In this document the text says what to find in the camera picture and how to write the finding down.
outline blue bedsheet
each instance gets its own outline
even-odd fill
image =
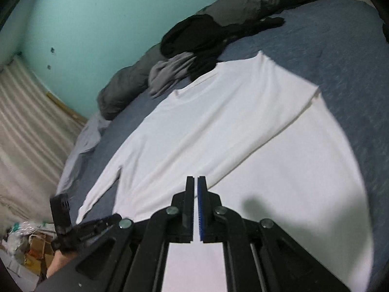
[[[375,245],[372,282],[389,260],[389,44],[377,11],[355,0],[317,0],[284,10],[283,27],[229,45],[220,60],[251,58],[262,50],[277,64],[320,86],[345,131],[368,193]],[[188,85],[187,79],[175,88]],[[71,199],[71,218],[122,142],[163,96],[147,91],[108,127]],[[111,213],[116,183],[87,219]]]

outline gray cloth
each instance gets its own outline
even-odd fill
[[[167,60],[159,51],[159,44],[151,47],[133,66],[120,69],[97,97],[101,115],[113,120],[140,93],[147,89],[151,68],[160,60]]]
[[[69,154],[65,167],[63,168],[60,181],[57,185],[57,194],[74,189],[77,179],[81,176],[83,169],[86,168],[89,156],[95,150],[100,139],[110,124],[102,118],[100,112],[93,114],[85,124],[80,135],[78,135],[74,148]]]
[[[217,0],[198,14],[209,14],[220,25],[243,23],[253,17],[265,17],[279,9],[308,0]],[[118,71],[97,97],[100,112],[105,119],[114,119],[147,88],[150,69],[160,60],[166,60],[159,44],[150,48],[133,66]]]
[[[282,27],[230,44],[219,60],[246,59],[262,50],[277,64],[320,85],[365,181],[375,246],[371,282],[377,283],[389,260],[389,44],[382,20],[374,8],[355,0],[318,0],[280,16],[285,19]],[[173,89],[188,84],[185,78],[156,99],[145,91],[111,123],[71,198],[73,221],[120,145]],[[111,214],[116,188],[114,183],[86,220]],[[354,209],[345,208],[339,218],[349,218]]]
[[[183,52],[167,61],[160,60],[150,70],[149,93],[156,98],[178,81],[188,76],[188,67],[196,57],[192,52]]]

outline screw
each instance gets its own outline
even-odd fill
[[[215,208],[215,213],[218,215],[224,215],[227,213],[227,208],[225,208],[224,206],[218,206],[217,208]]]
[[[274,226],[274,222],[270,218],[264,218],[261,220],[261,225],[263,228],[272,228]]]
[[[119,227],[120,228],[130,228],[132,225],[132,222],[130,219],[128,218],[123,218],[120,222],[119,222]]]
[[[169,206],[166,208],[166,213],[168,213],[168,215],[177,215],[179,211],[180,210],[175,206]]]

